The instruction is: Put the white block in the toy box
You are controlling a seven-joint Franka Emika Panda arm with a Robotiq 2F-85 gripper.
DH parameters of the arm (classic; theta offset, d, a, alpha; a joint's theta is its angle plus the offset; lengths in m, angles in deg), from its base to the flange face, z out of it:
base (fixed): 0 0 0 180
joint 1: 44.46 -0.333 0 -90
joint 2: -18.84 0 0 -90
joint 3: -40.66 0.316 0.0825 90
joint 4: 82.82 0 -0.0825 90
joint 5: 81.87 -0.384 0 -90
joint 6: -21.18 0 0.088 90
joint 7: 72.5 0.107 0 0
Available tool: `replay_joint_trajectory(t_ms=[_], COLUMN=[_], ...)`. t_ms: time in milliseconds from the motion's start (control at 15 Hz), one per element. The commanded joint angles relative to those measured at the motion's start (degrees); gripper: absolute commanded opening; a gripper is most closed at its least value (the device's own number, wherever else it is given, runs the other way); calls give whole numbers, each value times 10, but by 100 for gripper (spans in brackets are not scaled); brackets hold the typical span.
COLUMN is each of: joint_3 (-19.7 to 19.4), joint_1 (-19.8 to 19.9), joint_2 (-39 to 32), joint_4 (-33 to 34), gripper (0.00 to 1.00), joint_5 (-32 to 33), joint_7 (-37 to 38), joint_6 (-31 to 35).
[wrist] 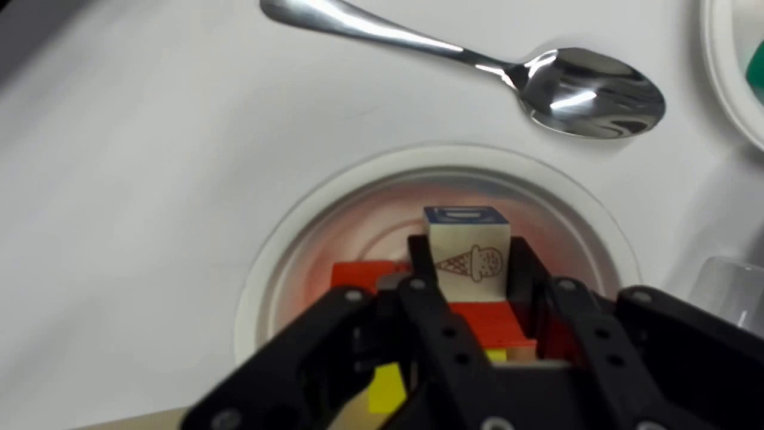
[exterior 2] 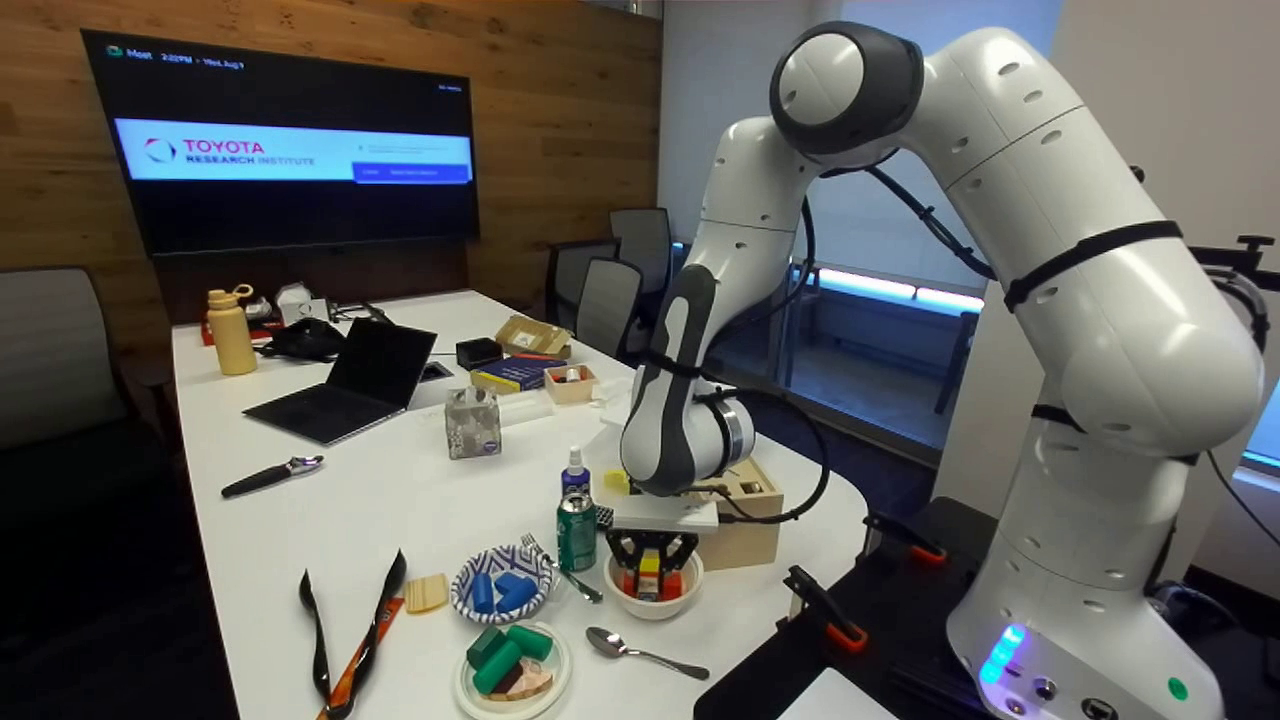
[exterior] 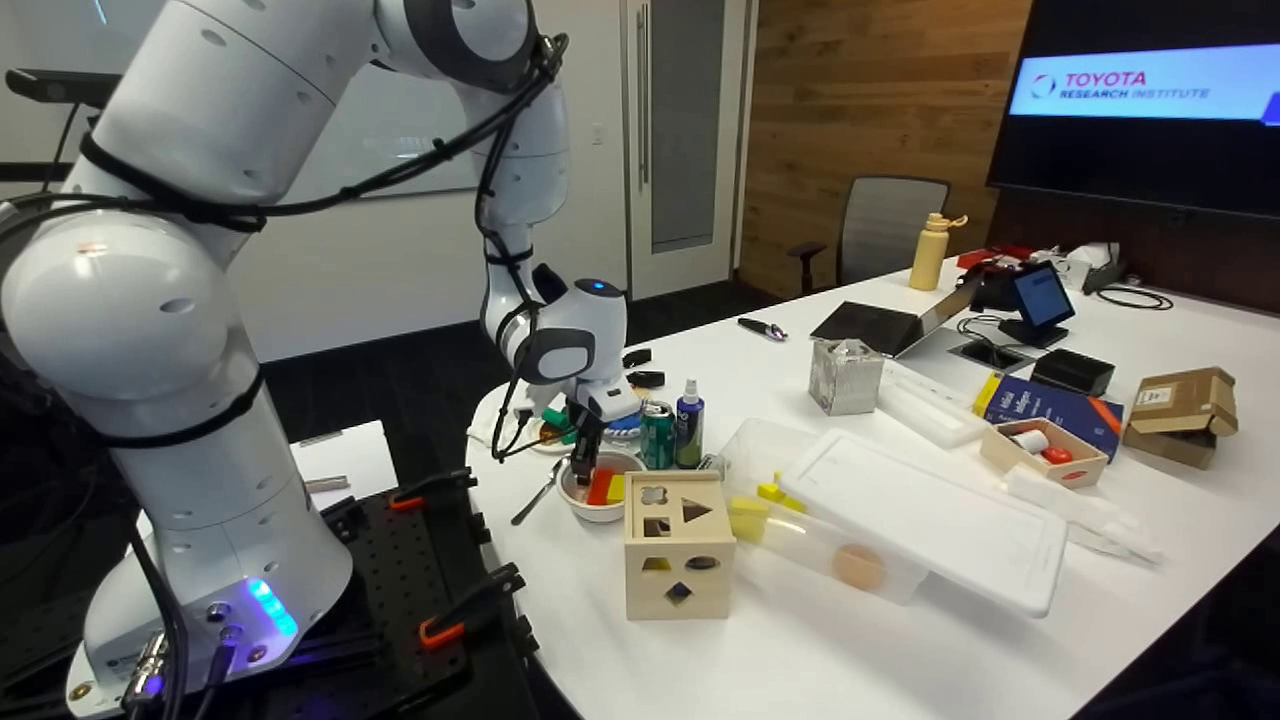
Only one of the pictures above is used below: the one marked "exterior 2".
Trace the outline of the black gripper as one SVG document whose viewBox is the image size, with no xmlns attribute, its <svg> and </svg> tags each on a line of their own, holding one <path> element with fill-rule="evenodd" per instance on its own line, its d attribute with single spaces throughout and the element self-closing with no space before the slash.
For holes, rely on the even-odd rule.
<svg viewBox="0 0 1280 720">
<path fill-rule="evenodd" d="M 624 597 L 638 597 L 642 576 L 638 562 L 645 552 L 658 552 L 664 573 L 661 573 L 661 599 L 683 597 L 683 562 L 697 552 L 700 537 L 697 533 L 645 533 L 645 528 L 614 528 L 607 533 L 607 552 L 616 560 L 616 588 Z"/>
</svg>

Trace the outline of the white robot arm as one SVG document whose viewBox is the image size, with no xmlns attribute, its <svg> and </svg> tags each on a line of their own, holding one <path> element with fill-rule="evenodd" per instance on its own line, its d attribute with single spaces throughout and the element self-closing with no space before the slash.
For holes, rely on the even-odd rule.
<svg viewBox="0 0 1280 720">
<path fill-rule="evenodd" d="M 1075 86 L 1008 27 L 937 53 L 829 21 L 769 107 L 723 127 L 691 252 L 632 384 L 621 465 L 683 496 L 754 449 L 704 381 L 719 328 L 780 289 L 807 182 L 926 160 L 1039 362 L 993 543 L 943 618 L 1000 720 L 1227 720 L 1153 608 L 1192 465 L 1264 409 L 1264 351 Z"/>
</svg>

